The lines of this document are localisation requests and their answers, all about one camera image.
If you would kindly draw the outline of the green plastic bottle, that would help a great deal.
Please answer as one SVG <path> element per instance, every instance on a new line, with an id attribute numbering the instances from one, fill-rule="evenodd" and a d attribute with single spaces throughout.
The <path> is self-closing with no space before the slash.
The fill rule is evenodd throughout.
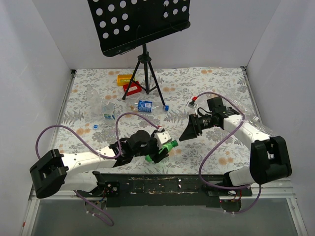
<path id="1" fill-rule="evenodd" d="M 170 152 L 173 148 L 175 148 L 175 147 L 177 147 L 177 146 L 178 146 L 178 142 L 177 142 L 176 140 L 173 140 L 173 141 L 171 141 L 171 142 L 165 144 L 165 145 L 164 145 L 162 148 L 160 148 L 156 153 L 146 155 L 146 156 L 145 156 L 145 160 L 146 160 L 147 162 L 153 162 L 152 159 L 151 159 L 151 158 L 153 157 L 153 155 L 159 153 L 159 152 L 160 152 L 161 150 L 163 150 L 163 149 L 167 149 L 167 150 Z"/>

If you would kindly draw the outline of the clear bottle lemon label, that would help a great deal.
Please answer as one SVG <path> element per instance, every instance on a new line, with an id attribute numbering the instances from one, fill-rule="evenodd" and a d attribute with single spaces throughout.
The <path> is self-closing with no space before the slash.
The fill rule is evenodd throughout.
<path id="1" fill-rule="evenodd" d="M 115 104 L 109 102 L 108 100 L 102 101 L 101 107 L 102 115 L 106 121 L 115 121 L 116 120 L 116 110 Z"/>

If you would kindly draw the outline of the clear bottle white cap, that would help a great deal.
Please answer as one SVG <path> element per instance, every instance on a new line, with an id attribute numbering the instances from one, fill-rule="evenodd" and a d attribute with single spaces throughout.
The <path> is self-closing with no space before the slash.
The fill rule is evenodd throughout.
<path id="1" fill-rule="evenodd" d="M 98 92 L 91 86 L 86 86 L 85 96 L 87 98 L 88 104 L 90 105 L 91 111 L 95 115 L 101 115 L 102 101 Z"/>

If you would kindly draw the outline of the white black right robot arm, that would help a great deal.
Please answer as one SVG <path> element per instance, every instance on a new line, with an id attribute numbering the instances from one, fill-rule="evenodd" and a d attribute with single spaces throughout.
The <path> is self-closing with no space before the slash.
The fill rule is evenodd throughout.
<path id="1" fill-rule="evenodd" d="M 197 138 L 205 129 L 220 127 L 234 136 L 250 150 L 248 167 L 224 174 L 218 186 L 227 195 L 236 194 L 242 187 L 253 183 L 265 184 L 292 174 L 286 141 L 281 136 L 271 136 L 267 131 L 244 120 L 239 111 L 228 108 L 220 97 L 207 100 L 209 115 L 189 115 L 186 129 L 180 141 Z"/>

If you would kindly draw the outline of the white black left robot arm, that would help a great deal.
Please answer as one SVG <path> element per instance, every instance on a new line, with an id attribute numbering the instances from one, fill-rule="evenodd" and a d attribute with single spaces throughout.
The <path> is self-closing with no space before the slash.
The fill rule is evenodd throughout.
<path id="1" fill-rule="evenodd" d="M 101 196 L 104 183 L 92 180 L 86 173 L 126 165 L 140 156 L 157 164 L 168 156 L 171 146 L 171 136 L 160 127 L 152 134 L 139 130 L 99 150 L 91 148 L 88 152 L 62 154 L 52 149 L 30 168 L 36 197 L 48 198 L 60 190 L 82 190 L 95 197 Z"/>

